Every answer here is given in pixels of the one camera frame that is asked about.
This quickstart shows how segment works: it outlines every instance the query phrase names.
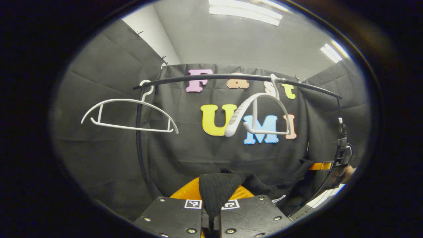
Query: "blue letter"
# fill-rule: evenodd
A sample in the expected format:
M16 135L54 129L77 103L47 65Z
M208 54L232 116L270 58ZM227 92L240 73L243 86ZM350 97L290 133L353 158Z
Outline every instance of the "blue letter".
M257 120L257 130L276 131L276 120L277 116L266 116L266 118L264 119L263 126ZM244 116L244 121L246 121L251 128L253 127L253 116ZM264 134L255 134L255 137L257 138L258 142L261 143L263 142ZM276 143L278 141L279 139L275 134L267 134L266 139L264 140L264 142L266 143ZM253 134L247 132L247 138L244 140L244 144L255 144Z

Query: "ceiling light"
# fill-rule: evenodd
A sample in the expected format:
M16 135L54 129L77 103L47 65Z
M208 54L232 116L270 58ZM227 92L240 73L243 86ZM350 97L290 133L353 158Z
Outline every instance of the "ceiling light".
M246 17L278 26L282 15L260 6L235 0L209 0L210 14Z
M342 60L341 56L329 45L329 44L324 44L324 47L326 49L328 49L329 52L332 53L333 56L335 56L335 58L339 61Z
M260 1L260 2L263 2L263 3L265 3L265 4L268 4L268 5L271 5L272 7L275 7L275 8L277 8L277 9L282 10L282 11L291 12L291 11L290 11L290 10L288 10L287 8L285 8L285 7L281 6L281 5L277 4L277 3L274 3L274 2L272 2L272 1L269 1L269 0L259 0L259 1Z
M341 54L345 57L345 58L349 58L349 54L342 48L342 46L340 46L338 44L338 42L336 41L331 41L332 44L339 50L339 52L341 52Z
M333 62L339 62L339 60L337 60L336 57L325 47L320 48L320 50L323 51L323 53L325 53Z

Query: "white ceiling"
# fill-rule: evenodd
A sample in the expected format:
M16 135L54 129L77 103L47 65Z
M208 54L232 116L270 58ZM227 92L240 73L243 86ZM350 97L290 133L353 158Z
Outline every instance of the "white ceiling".
M275 27L211 15L208 0L161 0L154 8L182 64L257 67L301 80L334 64L320 50L331 38L300 14L281 12Z

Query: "screw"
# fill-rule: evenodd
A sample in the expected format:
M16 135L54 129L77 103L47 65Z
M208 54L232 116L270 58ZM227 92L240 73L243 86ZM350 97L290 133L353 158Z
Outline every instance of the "screw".
M227 229L226 234L234 234L236 232L235 229Z
M197 230L196 229L189 228L187 230L187 232L190 233L190 234L195 234L197 232Z

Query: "white plastic hanger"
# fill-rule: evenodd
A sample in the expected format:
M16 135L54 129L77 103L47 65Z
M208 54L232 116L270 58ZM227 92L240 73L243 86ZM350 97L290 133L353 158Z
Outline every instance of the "white plastic hanger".
M140 86L142 86L142 85L143 85L143 84L145 84L146 82L150 82L150 80L143 80L143 81L140 83ZM120 98L120 99L110 99L110 100L106 100L106 101L100 102L100 103L98 103L97 105L95 105L95 106L93 106L92 108L90 108L90 109L89 109L89 110L85 113L84 117L83 117L83 118L82 118L82 120L81 120L81 124L84 122L85 117L86 117L86 116L87 116L87 115L88 115L88 114L89 114L92 110L96 109L97 107L100 107L99 117L98 117L97 121L95 121L92 117L90 118L90 119L91 119L91 121L92 121L94 124L96 124L96 125L99 125L99 126L104 126L104 127L114 127L114 128L120 128L120 129L129 129L129 130L146 130L146 131L156 131L156 132L172 132L172 131L173 131L173 128L172 128L172 129L170 129L170 123L172 122L173 127L175 128L175 132L176 132L176 134L179 134L178 127L176 126L176 124L175 124L175 122L173 121L173 119L172 119L172 118L171 118L171 117L170 117L167 113L165 113L162 109L160 109L160 108L158 108L158 107L156 107L156 106L154 106L154 105L151 105L151 104L149 104L149 103L144 102L144 101L145 101L145 99L146 99L146 96L147 96L147 95L150 95L150 94L153 92L153 90L154 90L154 86L151 86L150 91L148 91L148 92L146 92L146 93L144 93L144 94L143 94L143 97L142 97L141 101L138 101L138 100L133 100L133 99L124 99L124 98ZM158 129L138 128L138 127L127 127L127 126L119 126L119 125L113 125L113 124L108 124L108 123L103 123L103 122L100 122L100 120L101 120L101 118L102 118L103 105L104 105L104 104L106 104L106 103L110 103L110 102L135 102L135 103L139 103L139 104L146 105L146 106L148 106L148 107L152 107L152 108L154 108L154 109L158 110L159 112L163 113L166 117L168 117L168 129L167 129L167 130L158 130Z
M279 90L276 87L276 82L275 80L277 79L277 77L274 74L270 75L270 80L273 83L273 86L276 89L276 96L272 96L268 93L256 93L251 95L249 98L247 98L233 113L232 118L230 119L228 126L225 129L225 136L226 137L230 137L233 136L236 132L236 129L241 121L241 119L244 116L245 111L247 110L247 108L250 106L250 104L253 104L253 127L251 128L248 125L248 122L244 122L242 123L245 127L245 129L250 132L251 134L276 134L276 135L286 135L289 134L291 131L291 125L289 124L289 117L288 117L288 112L285 109L285 106L282 104L282 102L279 99ZM282 108L285 117L286 117L286 132L278 132L278 131L270 131L270 130L256 130L257 128L257 99L259 97L269 97L274 99L278 105Z

